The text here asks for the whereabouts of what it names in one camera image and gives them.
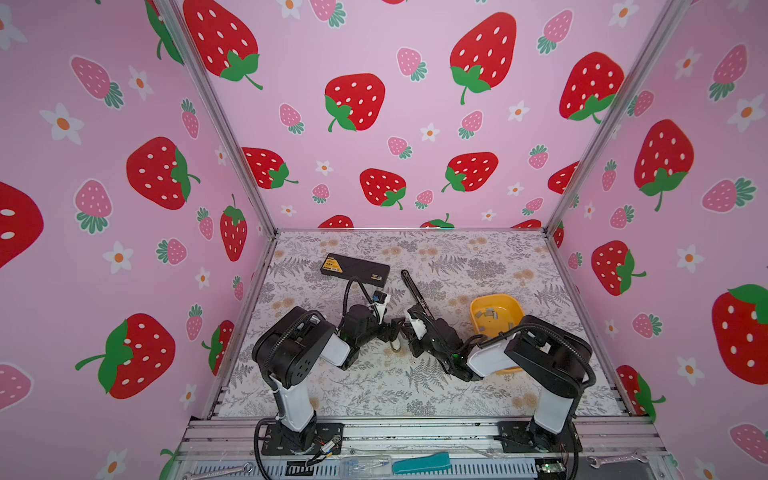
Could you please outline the black stapler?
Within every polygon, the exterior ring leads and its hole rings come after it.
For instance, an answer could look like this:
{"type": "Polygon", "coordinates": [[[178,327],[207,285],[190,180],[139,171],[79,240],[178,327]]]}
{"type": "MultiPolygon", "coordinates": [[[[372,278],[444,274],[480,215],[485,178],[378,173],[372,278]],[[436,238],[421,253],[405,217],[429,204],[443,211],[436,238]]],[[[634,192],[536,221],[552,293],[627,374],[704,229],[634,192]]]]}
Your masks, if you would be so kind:
{"type": "Polygon", "coordinates": [[[407,289],[410,291],[411,295],[414,297],[416,303],[420,306],[420,308],[423,310],[425,316],[429,318],[430,320],[434,319],[434,316],[432,312],[429,309],[429,306],[421,294],[420,290],[418,289],[417,284],[413,280],[410,272],[407,269],[401,270],[401,278],[407,287],[407,289]]]}

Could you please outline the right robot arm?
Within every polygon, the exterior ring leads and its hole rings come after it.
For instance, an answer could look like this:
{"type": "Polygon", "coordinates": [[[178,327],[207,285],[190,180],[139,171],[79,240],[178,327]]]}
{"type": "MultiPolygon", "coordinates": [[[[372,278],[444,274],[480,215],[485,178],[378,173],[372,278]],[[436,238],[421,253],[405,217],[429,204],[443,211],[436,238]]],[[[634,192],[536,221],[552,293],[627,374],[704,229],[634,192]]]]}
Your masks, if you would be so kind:
{"type": "Polygon", "coordinates": [[[410,325],[404,331],[411,353],[430,354],[448,375],[475,382],[502,370],[520,368],[536,380],[540,396],[526,430],[526,442],[539,450],[560,442],[584,391],[597,381],[590,365],[591,346],[532,315],[494,338],[477,334],[467,341],[418,305],[407,310],[406,320],[410,325]]]}

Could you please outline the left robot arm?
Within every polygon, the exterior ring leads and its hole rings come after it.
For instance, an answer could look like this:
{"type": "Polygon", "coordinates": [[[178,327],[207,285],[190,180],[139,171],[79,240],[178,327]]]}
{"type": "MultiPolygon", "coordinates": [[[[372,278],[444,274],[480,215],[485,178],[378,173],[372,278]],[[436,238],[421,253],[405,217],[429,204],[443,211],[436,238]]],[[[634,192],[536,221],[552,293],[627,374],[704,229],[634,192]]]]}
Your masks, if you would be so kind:
{"type": "Polygon", "coordinates": [[[337,325],[317,310],[294,307],[259,338],[252,359],[275,398],[284,431],[301,437],[315,429],[305,381],[318,360],[346,370],[367,343],[399,342],[405,319],[385,319],[388,301],[387,294],[375,291],[366,304],[344,305],[337,325]]]}

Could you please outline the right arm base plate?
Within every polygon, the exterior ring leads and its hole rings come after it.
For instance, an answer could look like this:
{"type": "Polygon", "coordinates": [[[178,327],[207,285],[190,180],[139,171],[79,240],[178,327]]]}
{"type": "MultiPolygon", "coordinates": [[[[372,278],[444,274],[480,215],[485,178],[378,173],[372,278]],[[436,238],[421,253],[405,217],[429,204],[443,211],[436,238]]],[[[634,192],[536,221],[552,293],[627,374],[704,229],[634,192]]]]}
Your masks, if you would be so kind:
{"type": "Polygon", "coordinates": [[[497,424],[498,433],[493,436],[504,453],[560,454],[581,453],[582,444],[575,425],[568,421],[563,430],[554,434],[529,421],[502,421],[497,424]]]}

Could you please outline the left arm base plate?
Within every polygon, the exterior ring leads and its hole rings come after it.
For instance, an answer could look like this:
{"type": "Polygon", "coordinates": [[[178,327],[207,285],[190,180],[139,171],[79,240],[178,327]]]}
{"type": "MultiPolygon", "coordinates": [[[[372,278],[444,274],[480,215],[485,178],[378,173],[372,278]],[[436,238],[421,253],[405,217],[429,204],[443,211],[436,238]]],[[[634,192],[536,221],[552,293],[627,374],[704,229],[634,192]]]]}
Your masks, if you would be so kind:
{"type": "Polygon", "coordinates": [[[282,423],[268,423],[260,437],[260,453],[264,456],[316,455],[323,451],[341,452],[343,423],[310,423],[302,432],[294,432],[282,423]]]}

